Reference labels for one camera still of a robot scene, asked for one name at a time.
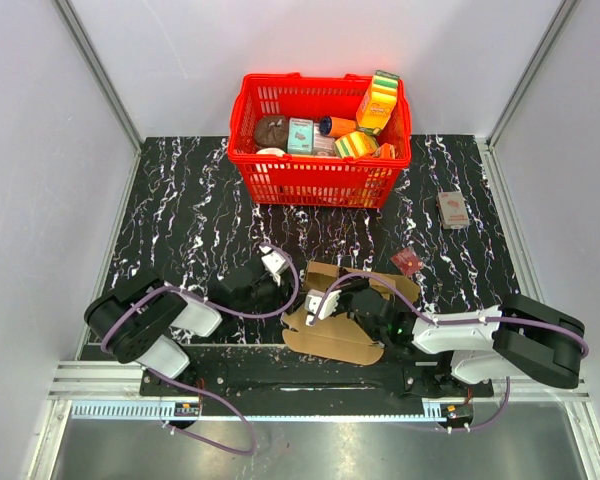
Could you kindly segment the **brown cardboard box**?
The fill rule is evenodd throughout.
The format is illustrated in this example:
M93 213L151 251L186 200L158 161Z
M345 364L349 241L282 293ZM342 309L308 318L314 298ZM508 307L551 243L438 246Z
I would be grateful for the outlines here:
M311 288L326 291L340 276L339 273L340 268L336 265L310 261L303 287L307 292ZM420 287L412 280L402 274L378 275L397 287L410 302L416 303ZM319 320L312 326L307 325L308 312L304 302L302 300L293 313L282 316L287 327L282 332L283 340L292 351L360 366L373 365L382 358L384 348L372 340L353 319L349 319L346 313Z

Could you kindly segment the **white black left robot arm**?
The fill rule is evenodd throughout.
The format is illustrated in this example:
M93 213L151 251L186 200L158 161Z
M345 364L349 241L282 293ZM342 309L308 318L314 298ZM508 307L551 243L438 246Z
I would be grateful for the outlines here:
M227 309L248 314L278 310L291 298L295 282L290 271L273 274L255 260L212 279L207 304L162 290L166 285L153 271L139 273L93 301L84 321L119 363L135 362L161 373L162 384L181 396L194 389L197 373L169 330L209 337Z

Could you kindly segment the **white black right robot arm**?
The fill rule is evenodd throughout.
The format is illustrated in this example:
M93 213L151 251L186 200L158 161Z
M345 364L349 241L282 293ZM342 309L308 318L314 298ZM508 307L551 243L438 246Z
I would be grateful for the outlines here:
M521 294L482 310L424 313L394 287L383 296L374 279L349 273L334 282L335 312L355 320L390 355L441 358L434 380L443 394L519 374L558 389L578 385L589 347L576 318Z

